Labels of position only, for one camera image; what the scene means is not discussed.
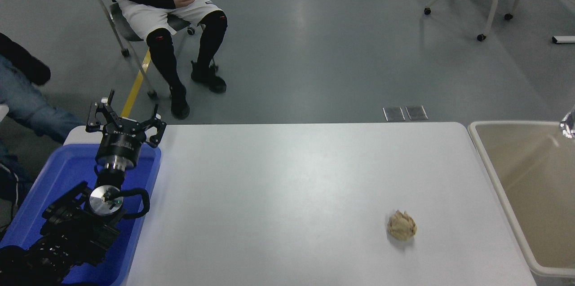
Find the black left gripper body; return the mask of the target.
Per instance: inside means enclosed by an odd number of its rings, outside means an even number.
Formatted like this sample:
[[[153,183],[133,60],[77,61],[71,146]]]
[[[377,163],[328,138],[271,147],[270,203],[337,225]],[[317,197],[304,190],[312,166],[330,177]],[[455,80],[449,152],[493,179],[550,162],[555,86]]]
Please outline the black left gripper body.
[[[130,163],[137,163],[146,135],[138,131],[140,123],[131,119],[120,121],[121,128],[117,128],[115,123],[103,126],[102,141],[95,156],[97,163],[106,163],[110,157],[120,157]]]

